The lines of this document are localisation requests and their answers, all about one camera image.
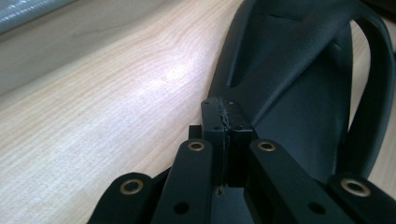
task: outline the screw hole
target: screw hole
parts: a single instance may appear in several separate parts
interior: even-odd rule
[[[189,205],[186,204],[186,203],[177,203],[174,206],[175,212],[178,213],[178,214],[181,214],[181,215],[188,213],[189,209],[190,209]]]
[[[367,197],[371,194],[369,188],[354,179],[346,178],[341,180],[341,186],[349,193],[359,197]]]
[[[260,142],[258,145],[259,149],[264,150],[264,151],[274,151],[276,147],[269,142]]]
[[[122,183],[120,192],[125,195],[136,194],[143,188],[143,182],[139,179],[131,179]]]
[[[192,151],[201,151],[202,149],[205,148],[205,145],[200,142],[191,142],[187,145],[187,147],[189,148],[189,150]]]
[[[320,203],[310,203],[308,207],[315,214],[318,215],[326,214],[326,209],[324,209],[324,207]]]

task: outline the table surface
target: table surface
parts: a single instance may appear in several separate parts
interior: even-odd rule
[[[0,222],[86,222],[118,176],[169,167],[240,3],[77,1],[0,35]],[[353,113],[369,51],[352,27]],[[393,197],[395,134],[393,112],[370,176]]]

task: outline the black plastic part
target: black plastic part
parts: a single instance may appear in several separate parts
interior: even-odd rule
[[[211,144],[202,139],[180,145],[151,223],[209,222],[212,154]]]
[[[213,146],[213,183],[221,186],[225,182],[227,167],[226,132],[219,110],[217,98],[209,98],[201,103],[202,137]]]
[[[347,134],[352,20],[366,33],[375,60]],[[385,25],[359,1],[247,0],[236,13],[208,96],[238,102],[258,136],[285,146],[315,179],[324,183],[336,170],[367,176],[389,118],[391,58]]]
[[[394,0],[363,0],[363,2],[393,13],[393,17],[396,16],[396,1]]]
[[[256,133],[242,112],[237,102],[218,98],[219,111],[221,111],[224,126],[227,127],[227,178],[230,187],[244,187],[246,183],[248,162],[248,145],[257,138]]]
[[[396,201],[370,181],[342,174],[332,176],[328,187],[357,223],[396,223]]]
[[[202,126],[201,125],[190,125],[189,126],[189,139],[202,138]]]
[[[251,142],[250,153],[247,201],[256,221],[272,217],[271,223],[353,223],[282,146],[258,139]],[[260,213],[265,212],[262,220]]]
[[[134,194],[123,194],[120,190],[122,184],[129,180],[140,180],[142,189]],[[122,175],[108,187],[88,223],[142,223],[152,193],[153,181],[149,176],[138,173]]]
[[[211,207],[210,223],[254,223],[244,199],[244,188],[224,186],[221,189],[215,189],[212,194]]]

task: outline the wood grain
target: wood grain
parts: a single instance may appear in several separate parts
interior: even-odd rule
[[[241,1],[77,1],[1,35],[0,223],[86,222],[116,177],[169,167]],[[394,114],[370,177],[393,197]]]

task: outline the gray surface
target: gray surface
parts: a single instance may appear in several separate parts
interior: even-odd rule
[[[0,0],[0,34],[76,0]]]

